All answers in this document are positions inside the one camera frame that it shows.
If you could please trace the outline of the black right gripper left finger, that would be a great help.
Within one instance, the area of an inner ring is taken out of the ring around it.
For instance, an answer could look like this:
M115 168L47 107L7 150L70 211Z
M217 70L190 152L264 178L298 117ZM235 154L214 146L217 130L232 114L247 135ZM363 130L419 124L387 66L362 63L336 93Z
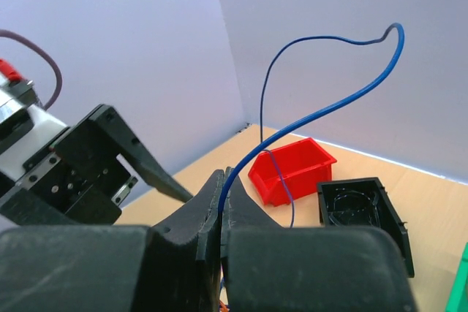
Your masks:
M1 215L3 311L216 311L224 172L152 227L83 225L12 188Z

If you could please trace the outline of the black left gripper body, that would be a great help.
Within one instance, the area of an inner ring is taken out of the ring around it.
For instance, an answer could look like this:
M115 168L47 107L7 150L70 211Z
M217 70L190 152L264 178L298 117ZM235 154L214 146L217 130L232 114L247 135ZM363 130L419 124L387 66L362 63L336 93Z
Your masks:
M74 126L32 105L24 135L1 148L1 223L114 224L137 178L104 128L123 120L100 104Z

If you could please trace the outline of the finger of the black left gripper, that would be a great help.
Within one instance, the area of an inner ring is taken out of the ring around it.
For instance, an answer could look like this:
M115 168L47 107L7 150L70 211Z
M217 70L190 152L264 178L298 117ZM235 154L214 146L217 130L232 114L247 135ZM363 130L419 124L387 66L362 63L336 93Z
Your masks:
M109 116L111 140L142 180L173 199L191 200L193 195L165 171L114 107L109 107Z

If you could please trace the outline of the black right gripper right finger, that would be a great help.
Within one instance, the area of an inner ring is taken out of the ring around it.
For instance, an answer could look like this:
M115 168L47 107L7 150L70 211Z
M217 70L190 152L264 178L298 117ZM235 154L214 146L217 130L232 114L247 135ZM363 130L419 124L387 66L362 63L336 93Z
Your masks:
M232 311L416 311L392 237L372 226L232 226L225 281Z

